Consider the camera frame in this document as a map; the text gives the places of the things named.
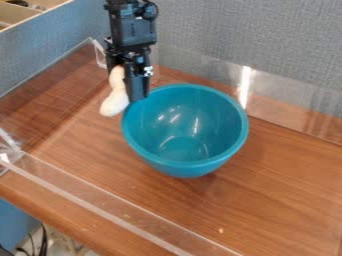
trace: teal bowl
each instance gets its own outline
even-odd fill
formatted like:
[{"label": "teal bowl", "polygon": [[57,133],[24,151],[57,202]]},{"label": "teal bowl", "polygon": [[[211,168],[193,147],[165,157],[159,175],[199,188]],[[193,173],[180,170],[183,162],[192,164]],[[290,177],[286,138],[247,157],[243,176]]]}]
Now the teal bowl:
[{"label": "teal bowl", "polygon": [[123,135],[149,166],[179,178],[216,170],[240,149],[248,119],[220,91],[193,84],[155,89],[124,112]]}]

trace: wooden table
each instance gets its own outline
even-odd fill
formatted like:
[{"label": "wooden table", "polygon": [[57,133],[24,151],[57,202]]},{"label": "wooden table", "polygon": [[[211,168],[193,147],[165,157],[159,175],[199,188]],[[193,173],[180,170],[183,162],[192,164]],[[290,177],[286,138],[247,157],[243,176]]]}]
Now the wooden table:
[{"label": "wooden table", "polygon": [[[155,84],[200,83],[235,95],[165,67],[157,73]],[[1,99],[0,127],[25,152],[240,255],[342,255],[340,119],[251,95],[248,114],[263,120],[250,117],[243,149],[215,173],[181,180],[135,155],[120,116],[97,114],[108,91],[84,47]],[[172,255],[13,172],[0,197],[101,255]]]}]

